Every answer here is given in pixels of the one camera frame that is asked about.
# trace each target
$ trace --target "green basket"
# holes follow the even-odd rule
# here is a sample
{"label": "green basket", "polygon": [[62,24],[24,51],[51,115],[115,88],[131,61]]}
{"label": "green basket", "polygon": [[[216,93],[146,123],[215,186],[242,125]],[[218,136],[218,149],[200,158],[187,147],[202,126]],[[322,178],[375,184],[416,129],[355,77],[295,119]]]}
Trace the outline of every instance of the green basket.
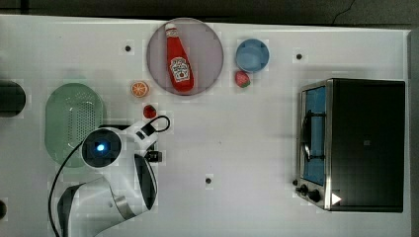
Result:
{"label": "green basket", "polygon": [[[102,100],[89,87],[70,83],[57,88],[45,110],[45,147],[50,157],[62,164],[71,150],[102,124],[103,115]],[[65,164],[72,168],[83,165],[78,152]]]}

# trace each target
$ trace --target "orange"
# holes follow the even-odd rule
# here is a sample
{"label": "orange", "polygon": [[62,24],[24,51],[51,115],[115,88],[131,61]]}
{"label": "orange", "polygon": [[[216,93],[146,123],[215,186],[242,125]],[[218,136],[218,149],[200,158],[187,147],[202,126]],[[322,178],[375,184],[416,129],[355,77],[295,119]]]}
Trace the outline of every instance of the orange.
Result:
{"label": "orange", "polygon": [[131,86],[132,94],[138,98],[146,96],[149,90],[147,83],[144,81],[135,82]]}

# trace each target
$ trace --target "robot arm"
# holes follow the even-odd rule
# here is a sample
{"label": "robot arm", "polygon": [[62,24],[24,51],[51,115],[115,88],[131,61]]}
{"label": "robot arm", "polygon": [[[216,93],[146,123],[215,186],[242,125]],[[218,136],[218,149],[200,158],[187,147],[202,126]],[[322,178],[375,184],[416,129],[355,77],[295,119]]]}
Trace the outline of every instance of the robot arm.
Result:
{"label": "robot arm", "polygon": [[156,132],[151,122],[141,120],[125,130],[102,127],[86,137],[80,148],[83,161],[103,178],[62,195],[57,211],[64,237],[96,236],[151,209],[157,184],[144,156],[157,141]]}

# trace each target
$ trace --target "ketchup label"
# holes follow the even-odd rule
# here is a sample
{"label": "ketchup label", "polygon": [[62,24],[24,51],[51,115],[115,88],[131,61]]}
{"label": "ketchup label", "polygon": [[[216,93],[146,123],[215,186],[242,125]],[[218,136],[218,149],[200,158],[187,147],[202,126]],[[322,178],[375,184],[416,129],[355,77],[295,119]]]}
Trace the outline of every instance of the ketchup label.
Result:
{"label": "ketchup label", "polygon": [[174,57],[170,61],[170,69],[176,82],[189,80],[189,66],[183,57]]}
{"label": "ketchup label", "polygon": [[178,31],[176,29],[169,29],[169,30],[166,31],[166,37],[176,38],[178,36],[179,36],[179,34],[178,34]]}

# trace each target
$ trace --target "oven handle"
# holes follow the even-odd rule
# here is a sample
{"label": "oven handle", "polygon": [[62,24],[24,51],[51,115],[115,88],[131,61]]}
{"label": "oven handle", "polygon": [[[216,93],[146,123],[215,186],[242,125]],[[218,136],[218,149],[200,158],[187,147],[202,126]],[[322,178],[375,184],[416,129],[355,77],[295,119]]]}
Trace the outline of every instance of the oven handle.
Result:
{"label": "oven handle", "polygon": [[305,114],[304,121],[302,122],[301,128],[301,150],[304,154],[305,160],[310,161],[311,158],[317,158],[316,156],[310,155],[311,150],[311,118],[312,117],[323,117],[326,118],[326,113],[313,113],[311,110]]}

